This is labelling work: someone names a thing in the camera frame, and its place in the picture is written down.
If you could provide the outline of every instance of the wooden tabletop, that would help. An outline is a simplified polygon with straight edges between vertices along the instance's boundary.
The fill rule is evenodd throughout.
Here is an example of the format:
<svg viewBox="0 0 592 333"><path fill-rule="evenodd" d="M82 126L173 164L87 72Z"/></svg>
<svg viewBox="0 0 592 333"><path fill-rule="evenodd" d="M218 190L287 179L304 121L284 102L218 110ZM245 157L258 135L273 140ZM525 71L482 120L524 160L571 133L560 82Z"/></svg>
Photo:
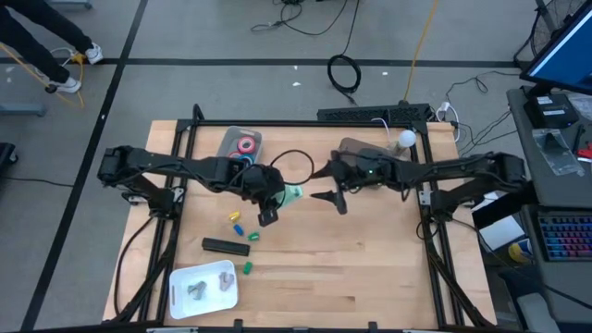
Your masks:
<svg viewBox="0 0 592 333"><path fill-rule="evenodd" d="M176 121L153 122L146 149L170 154L175 126ZM458 157L450 124L430 123L428 127L434 159ZM193 158L215 155L226 129L198 128ZM318 169L345 137L379 146L388 143L386 132L380 128L249 129L263 134L264 149L259 160L263 164L286 150L301 149L314 159ZM398 131L391 129L391 136L396 135ZM309 166L298 154L286 155L275 164L286 181L305 179ZM164 184L162 176L147 177L157 185ZM460 183L461 180L442 181L440 188ZM241 318L246 327L363 328L369 321L376 321L381 328L437 328L425 247L415 235L420 220L415 195L412 193L402 202L395 191L364 189L346 195L348 214L340 216L331 203L309 197L310 193L334 190L332 179L311 180L302 187L304 197L280 209L278 222L259 228L257 205L245 203L230 193L211 193L197 182L189 182L175 269L231 260L237 268L239 302L230 310L183 320L172 319L167 312L166 324L229 327L234 319ZM203 251L204 237L246 242L228 221L228 214L236 210L242 214L240 223L247 233L261 233L258 242L251 242L249 257ZM130 208L122 246L147 216L145 205ZM466 209L459 209L455 217L473 223ZM119 307L125 305L145 279L154 226L155 223L129 247L122 266ZM458 224L448 224L448 231L459 284L485 318L495 322L475 232ZM249 276L241 273L247 261L253 263ZM448 290L443 282L440 284L447 300ZM154 318L159 292L157 281L149 318ZM452 323L449 302L446 312ZM112 285L104 318L113 316Z"/></svg>

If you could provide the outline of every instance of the shoe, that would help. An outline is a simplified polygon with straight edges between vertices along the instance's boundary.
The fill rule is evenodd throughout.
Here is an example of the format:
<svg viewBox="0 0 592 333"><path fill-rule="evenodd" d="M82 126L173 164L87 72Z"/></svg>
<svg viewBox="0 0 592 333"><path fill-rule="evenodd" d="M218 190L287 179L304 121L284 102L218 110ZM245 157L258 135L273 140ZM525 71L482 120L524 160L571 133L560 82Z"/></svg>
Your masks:
<svg viewBox="0 0 592 333"><path fill-rule="evenodd" d="M101 46L97 45L96 43L92 43L92 49L86 50L84 54L91 65L103 60L103 50L101 49Z"/></svg>
<svg viewBox="0 0 592 333"><path fill-rule="evenodd" d="M49 84L55 85L57 90L63 93L75 93L80 90L80 87L82 87L82 82L72 78L68 78L68 80L64 83L49 81Z"/></svg>

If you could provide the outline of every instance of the monitor screen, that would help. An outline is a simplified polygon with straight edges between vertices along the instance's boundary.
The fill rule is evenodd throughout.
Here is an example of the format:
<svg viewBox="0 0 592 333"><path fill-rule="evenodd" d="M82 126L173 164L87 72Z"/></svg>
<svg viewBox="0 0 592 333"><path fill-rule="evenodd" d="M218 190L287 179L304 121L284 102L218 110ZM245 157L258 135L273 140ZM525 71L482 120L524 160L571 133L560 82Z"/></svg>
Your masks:
<svg viewBox="0 0 592 333"><path fill-rule="evenodd" d="M521 78L592 94L592 1L582 5Z"/></svg>

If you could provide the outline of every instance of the gray floor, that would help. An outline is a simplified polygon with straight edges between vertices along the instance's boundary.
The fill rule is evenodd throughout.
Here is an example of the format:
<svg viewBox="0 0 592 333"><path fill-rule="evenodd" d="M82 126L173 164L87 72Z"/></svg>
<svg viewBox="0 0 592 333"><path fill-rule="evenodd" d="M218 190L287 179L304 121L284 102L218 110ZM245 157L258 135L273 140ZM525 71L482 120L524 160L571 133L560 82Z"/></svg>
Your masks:
<svg viewBox="0 0 592 333"><path fill-rule="evenodd" d="M92 11L69 7L64 14L100 43L107 57L117 58L139 3L96 0ZM318 31L340 4L340 0L308 0L294 25ZM431 0L363 0L348 55L410 60L431 4ZM279 6L270 0L149 0L130 57L329 58L344 47L353 5L348 4L329 33L308 37L285 28L251 33L252 25L278 19ZM526 0L442 1L420 58L509 61L528 33L533 9L534 2ZM65 46L44 29L19 20L48 48ZM11 176L74 182L115 66L85 69L82 94L87 106L77 110L46 94L18 65L0 66L0 101L40 102L49 109L46 117L0 117L0 142L13 142L20 155ZM453 82L491 69L418 68L409 101L437 108ZM348 68L335 71L344 83L352 79ZM359 105L396 104L402 98L408 68L363 67L362 71L362 85L355 94ZM521 84L515 77L495 74L483 81L488 94L480 93L473 83L450 94L461 122L474 130L504 113L505 92ZM36 328L100 322L128 212L118 192L103 189L94 176L100 154L113 145L143 146L152 120L189 117L194 103L207 118L225 119L315 119L319 108L349 106L330 86L322 66L126 66ZM490 136L513 129L509 118ZM523 154L515 135L475 150ZM0 331L20 328L69 192L37 183L2 184Z"/></svg>

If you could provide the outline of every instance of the black keyboard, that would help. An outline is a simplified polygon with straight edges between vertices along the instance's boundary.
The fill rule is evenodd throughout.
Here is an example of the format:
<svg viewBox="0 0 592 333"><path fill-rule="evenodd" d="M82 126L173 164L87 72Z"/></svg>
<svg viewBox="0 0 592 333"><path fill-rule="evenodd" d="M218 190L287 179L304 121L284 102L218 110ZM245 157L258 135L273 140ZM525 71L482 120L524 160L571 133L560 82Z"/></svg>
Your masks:
<svg viewBox="0 0 592 333"><path fill-rule="evenodd" d="M383 105L321 109L316 113L318 120L370 121L383 118L390 124L396 122L426 121L430 114L429 104Z"/></svg>
<svg viewBox="0 0 592 333"><path fill-rule="evenodd" d="M539 212L536 219L550 261L592 260L592 212Z"/></svg>

